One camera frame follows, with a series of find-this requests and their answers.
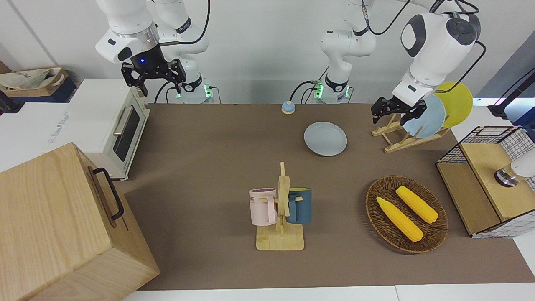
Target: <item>cable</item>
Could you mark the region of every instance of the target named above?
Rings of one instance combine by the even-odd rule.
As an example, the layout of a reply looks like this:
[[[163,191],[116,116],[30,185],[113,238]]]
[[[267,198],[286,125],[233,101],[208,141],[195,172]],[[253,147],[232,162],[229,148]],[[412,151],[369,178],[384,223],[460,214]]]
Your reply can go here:
[[[530,71],[528,71],[526,74],[524,74],[522,77],[520,77],[514,84],[512,84],[508,89],[507,91],[505,91],[502,96],[500,96],[500,98],[498,98],[498,100],[496,100],[496,102],[494,103],[494,105],[496,105],[498,102],[500,102],[500,100],[507,94],[507,92],[509,92],[514,86],[516,86],[516,84],[521,81],[522,79],[524,79],[526,76],[528,76],[528,74],[530,74],[531,72],[533,72],[533,70],[535,70],[535,68],[532,68]]]
[[[176,90],[177,88],[171,87],[171,88],[167,88],[167,91],[165,91],[165,102],[166,103],[169,103],[169,98],[167,98],[167,94],[169,93],[169,90],[172,90],[172,89]]]
[[[210,20],[210,0],[208,0],[208,11],[206,13],[206,22],[204,23],[204,29],[202,30],[201,36],[199,36],[197,38],[197,40],[195,40],[193,42],[180,42],[180,41],[165,42],[165,43],[160,43],[160,46],[191,45],[191,44],[197,43],[198,41],[200,41],[202,39],[202,37],[204,37],[204,33],[206,33],[206,29],[208,28],[208,21],[209,20]]]
[[[163,84],[161,87],[160,87],[160,90],[158,90],[158,93],[156,93],[156,97],[154,98],[154,103],[156,103],[156,101],[158,101],[158,96],[160,96],[160,93],[162,92],[162,90],[164,89],[165,86],[167,86],[168,84],[170,84],[171,82],[170,81],[167,81],[165,84]]]
[[[210,89],[216,89],[216,90],[217,90],[217,97],[219,98],[219,103],[222,103],[222,102],[221,102],[221,92],[219,91],[219,88],[216,87],[216,86],[210,86],[209,88],[210,88]]]
[[[325,75],[325,73],[327,73],[328,69],[329,69],[329,66],[327,66],[327,68],[325,68],[325,70],[323,71],[322,75],[319,76],[318,80],[322,79],[322,77]],[[312,95],[312,91],[310,91],[310,93],[308,94],[307,100],[305,100],[305,104],[308,102],[308,99],[310,98],[311,95]]]
[[[303,95],[301,95],[301,102],[300,104],[303,104],[303,98],[304,98],[304,95],[307,93],[307,91],[310,91],[310,94],[312,94],[312,91],[316,90],[316,88],[308,88],[306,89],[304,92],[303,92]]]
[[[453,85],[453,87],[451,87],[450,89],[447,89],[446,91],[443,91],[443,90],[436,90],[435,93],[448,93],[450,92],[451,90],[455,89],[455,87],[457,87],[457,85],[464,79],[464,77],[466,77],[468,75],[468,73],[472,70],[472,68],[474,68],[474,66],[476,66],[476,64],[479,62],[479,60],[481,60],[481,58],[485,55],[485,53],[487,52],[487,47],[479,42],[479,41],[476,41],[476,44],[480,45],[483,49],[483,51],[481,52],[481,54],[479,55],[479,57],[477,58],[477,60],[470,66],[470,68],[468,68],[468,70],[463,74],[463,76],[461,76],[461,78]]]
[[[307,80],[307,81],[300,83],[297,87],[295,87],[294,91],[292,92],[292,96],[290,96],[290,101],[292,101],[292,99],[294,98],[295,92],[297,92],[299,88],[301,88],[303,85],[306,85],[306,84],[314,84],[314,82],[312,80]]]
[[[353,92],[355,91],[353,86],[349,86],[349,89],[351,89],[351,94],[349,95],[349,99],[347,100],[347,103],[349,103],[351,101],[351,97],[353,96]]]
[[[400,11],[396,14],[396,16],[394,17],[394,19],[392,19],[392,21],[390,22],[390,24],[388,24],[388,26],[386,27],[385,30],[383,30],[382,32],[380,33],[376,33],[375,31],[373,31],[373,29],[371,29],[370,27],[370,21],[368,20],[368,10],[366,9],[366,4],[364,3],[364,0],[361,0],[361,3],[362,3],[362,15],[364,16],[364,20],[366,21],[366,25],[368,27],[368,29],[370,30],[370,32],[374,35],[382,35],[384,34],[387,30],[390,29],[390,27],[394,24],[394,22],[396,21],[396,19],[399,17],[399,15],[401,14],[401,12],[405,9],[405,7],[407,7],[407,5],[409,5],[411,0],[408,0],[407,2],[405,2],[405,4],[403,5],[403,7],[400,9]]]
[[[446,0],[436,0],[433,5],[431,5],[431,8],[429,9],[429,12],[430,13],[435,13],[437,11],[437,9],[440,7],[440,5],[442,5],[442,3],[444,3]],[[477,6],[473,5],[472,3],[469,3],[465,0],[453,0],[455,1],[455,3],[457,4],[457,6],[459,6],[459,9],[461,9],[462,11],[460,12],[457,12],[458,14],[476,14],[479,12],[479,8],[477,8]],[[461,4],[459,4],[459,2],[461,3],[464,3],[468,6],[470,6],[471,8],[474,9],[474,11],[466,11]]]
[[[459,14],[476,14],[479,12],[479,8],[477,8],[477,6],[473,5],[472,3],[468,2],[468,1],[465,1],[465,0],[455,0],[455,2],[461,2],[461,3],[464,3],[466,5],[468,5],[469,7],[473,8],[474,11],[464,11],[463,7],[461,7],[461,9],[463,10],[462,12],[460,12]]]

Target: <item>wooden mug stand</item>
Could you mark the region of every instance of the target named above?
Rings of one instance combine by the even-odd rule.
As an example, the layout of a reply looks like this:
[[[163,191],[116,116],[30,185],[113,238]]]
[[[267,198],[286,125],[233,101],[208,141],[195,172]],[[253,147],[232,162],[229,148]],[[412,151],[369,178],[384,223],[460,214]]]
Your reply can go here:
[[[396,115],[397,114],[392,115],[392,118],[390,118],[390,121],[388,122],[387,125],[377,127],[373,132],[371,132],[372,136],[374,137],[382,136],[386,140],[386,142],[388,143],[388,146],[385,147],[385,153],[387,154],[442,138],[451,129],[450,127],[443,127],[433,136],[430,136],[427,138],[417,138],[416,136],[418,136],[418,134],[420,134],[420,131],[423,129],[423,127],[420,127],[414,136],[411,136],[410,133],[407,133],[403,137],[403,139],[401,139],[401,141],[392,143],[390,139],[386,136],[387,133],[392,133],[392,132],[396,132],[399,130],[405,131],[405,129],[403,128],[403,126],[400,124],[399,121],[394,121],[396,118]]]
[[[256,248],[260,251],[300,251],[304,249],[303,225],[286,222],[290,216],[288,193],[290,176],[285,174],[284,162],[280,163],[279,186],[277,189],[277,223],[256,226]]]

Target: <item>woven tray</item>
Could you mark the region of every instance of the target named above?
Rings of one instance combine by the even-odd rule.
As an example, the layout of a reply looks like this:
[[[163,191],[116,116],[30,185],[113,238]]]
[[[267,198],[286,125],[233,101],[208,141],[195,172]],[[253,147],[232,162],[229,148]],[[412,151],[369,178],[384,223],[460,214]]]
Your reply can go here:
[[[396,194],[396,189],[404,185],[429,204],[437,213],[438,219],[432,224],[424,222]],[[377,203],[382,197],[394,204],[409,217],[424,233],[422,240],[413,243],[388,219]],[[388,176],[375,181],[366,194],[366,212],[377,233],[392,246],[408,253],[425,253],[439,247],[448,235],[448,218],[437,197],[422,184],[405,177]]]

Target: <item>brown tabletop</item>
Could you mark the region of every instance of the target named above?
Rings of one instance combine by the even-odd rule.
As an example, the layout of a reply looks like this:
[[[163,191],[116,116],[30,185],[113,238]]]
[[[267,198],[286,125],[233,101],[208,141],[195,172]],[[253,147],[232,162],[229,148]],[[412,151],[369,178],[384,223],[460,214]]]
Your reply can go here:
[[[435,167],[456,143],[442,139],[384,154],[367,104],[152,106],[126,193],[162,271],[143,290],[533,282],[512,239],[472,239]],[[346,133],[335,157],[311,152],[304,130],[328,121]],[[248,190],[277,187],[279,162],[292,186],[312,188],[305,249],[257,251]],[[449,235],[435,251],[399,254],[367,220],[368,187],[412,178],[442,202]]]

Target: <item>mug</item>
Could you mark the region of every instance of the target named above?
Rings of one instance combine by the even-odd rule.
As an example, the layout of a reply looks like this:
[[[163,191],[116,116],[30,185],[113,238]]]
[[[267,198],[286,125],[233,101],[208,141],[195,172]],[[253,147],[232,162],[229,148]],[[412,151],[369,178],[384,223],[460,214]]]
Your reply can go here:
[[[301,197],[303,200],[296,201],[297,197]],[[288,223],[302,225],[310,223],[312,220],[312,189],[306,187],[290,188],[288,205],[290,207],[290,216],[286,217]]]
[[[277,222],[277,208],[275,198],[277,189],[258,188],[249,190],[249,204],[251,206],[251,223],[253,225],[266,226]]]

